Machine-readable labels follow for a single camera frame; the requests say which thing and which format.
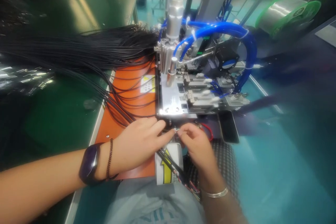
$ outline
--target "finger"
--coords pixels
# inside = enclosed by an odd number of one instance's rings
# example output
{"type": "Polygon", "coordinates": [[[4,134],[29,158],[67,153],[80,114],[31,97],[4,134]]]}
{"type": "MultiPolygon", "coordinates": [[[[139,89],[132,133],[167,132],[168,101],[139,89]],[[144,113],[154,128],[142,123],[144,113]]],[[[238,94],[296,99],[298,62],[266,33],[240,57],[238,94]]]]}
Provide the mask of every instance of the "finger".
{"type": "Polygon", "coordinates": [[[187,148],[189,148],[189,146],[193,143],[193,139],[188,136],[186,131],[179,130],[177,134],[179,135],[181,141],[187,146],[187,148]]]}
{"type": "Polygon", "coordinates": [[[170,142],[170,140],[173,138],[174,134],[175,134],[175,130],[171,129],[167,133],[159,136],[155,141],[154,150],[158,151],[163,146],[166,146],[170,142]]]}
{"type": "Polygon", "coordinates": [[[157,136],[161,133],[161,131],[165,128],[166,122],[163,120],[157,121],[152,125],[149,129],[149,134],[153,134],[154,136],[157,136]]]}
{"type": "Polygon", "coordinates": [[[200,128],[191,123],[182,125],[177,133],[180,132],[180,134],[182,134],[184,131],[186,131],[191,138],[195,138],[203,134],[203,131],[200,128]]]}
{"type": "Polygon", "coordinates": [[[138,119],[138,120],[132,122],[132,124],[143,124],[143,123],[145,123],[147,120],[148,120],[147,117],[143,117],[143,118],[140,118],[140,119],[138,119]]]}
{"type": "Polygon", "coordinates": [[[156,117],[148,118],[147,121],[144,122],[144,125],[148,128],[151,128],[158,120],[156,117]]]}

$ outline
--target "silver bracelet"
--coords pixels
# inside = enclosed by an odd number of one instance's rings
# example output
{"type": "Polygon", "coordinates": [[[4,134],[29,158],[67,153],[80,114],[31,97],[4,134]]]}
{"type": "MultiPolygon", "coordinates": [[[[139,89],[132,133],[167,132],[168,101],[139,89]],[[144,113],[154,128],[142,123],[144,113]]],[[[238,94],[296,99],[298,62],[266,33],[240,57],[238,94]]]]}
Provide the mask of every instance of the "silver bracelet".
{"type": "Polygon", "coordinates": [[[227,187],[225,187],[225,189],[223,191],[221,191],[220,193],[216,193],[216,194],[210,194],[210,193],[207,193],[207,192],[202,190],[202,193],[204,193],[206,196],[208,196],[210,198],[224,197],[228,192],[229,192],[229,190],[228,190],[227,187]]]}

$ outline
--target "cable tie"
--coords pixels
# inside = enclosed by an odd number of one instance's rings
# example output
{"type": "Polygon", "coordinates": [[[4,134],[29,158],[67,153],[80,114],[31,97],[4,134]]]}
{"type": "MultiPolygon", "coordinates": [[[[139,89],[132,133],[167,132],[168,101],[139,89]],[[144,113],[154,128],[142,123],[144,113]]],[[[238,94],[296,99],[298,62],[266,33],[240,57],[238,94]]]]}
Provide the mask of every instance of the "cable tie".
{"type": "Polygon", "coordinates": [[[245,33],[245,35],[243,36],[243,37],[241,37],[241,38],[239,38],[239,39],[243,39],[243,38],[245,38],[248,34],[249,34],[249,30],[248,29],[246,29],[246,33],[245,33]]]}
{"type": "Polygon", "coordinates": [[[195,35],[195,30],[194,29],[192,29],[191,34],[192,34],[192,36],[194,38],[194,41],[196,41],[196,35],[195,35]]]}
{"type": "Polygon", "coordinates": [[[189,23],[189,21],[190,21],[190,17],[188,16],[188,17],[187,17],[187,20],[185,21],[185,23],[186,23],[185,26],[186,26],[186,27],[188,27],[188,23],[189,23]]]}

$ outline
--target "person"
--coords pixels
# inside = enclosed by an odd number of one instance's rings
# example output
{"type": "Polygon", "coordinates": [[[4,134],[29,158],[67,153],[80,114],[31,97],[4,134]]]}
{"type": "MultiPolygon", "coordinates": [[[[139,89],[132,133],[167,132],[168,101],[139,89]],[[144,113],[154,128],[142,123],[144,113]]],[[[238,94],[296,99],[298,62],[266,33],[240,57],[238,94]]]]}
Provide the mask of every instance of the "person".
{"type": "MultiPolygon", "coordinates": [[[[113,140],[109,173],[132,170],[169,143],[175,131],[161,135],[165,126],[163,120],[154,117],[131,123],[113,140]]],[[[225,191],[227,185],[206,134],[190,123],[177,133],[198,169],[201,203],[181,183],[156,186],[153,178],[124,180],[107,214],[107,223],[247,223],[230,192],[222,197],[209,197],[225,191]],[[132,197],[137,200],[129,202],[132,197]]],[[[28,223],[86,186],[78,175],[84,152],[83,149],[52,156],[1,172],[1,223],[28,223]]],[[[95,179],[106,179],[109,154],[110,143],[100,145],[95,179]]]]}

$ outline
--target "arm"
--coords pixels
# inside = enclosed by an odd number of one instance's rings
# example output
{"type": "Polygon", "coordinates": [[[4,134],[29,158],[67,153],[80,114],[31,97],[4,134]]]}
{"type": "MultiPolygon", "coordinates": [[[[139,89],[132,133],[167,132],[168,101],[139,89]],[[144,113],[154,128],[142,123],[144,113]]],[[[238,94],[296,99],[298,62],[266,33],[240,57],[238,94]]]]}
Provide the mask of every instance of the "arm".
{"type": "MultiPolygon", "coordinates": [[[[134,169],[166,145],[174,130],[158,136],[164,121],[142,118],[113,140],[110,175],[134,169]]],[[[69,152],[0,173],[0,220],[27,223],[85,184],[78,177],[85,150],[69,152]]],[[[100,146],[95,177],[106,179],[110,143],[100,146]]]]}
{"type": "Polygon", "coordinates": [[[185,124],[178,131],[178,135],[187,146],[190,157],[199,172],[207,222],[211,224],[247,223],[239,204],[230,192],[220,198],[210,198],[203,193],[215,194],[227,187],[206,134],[194,124],[185,124]]]}

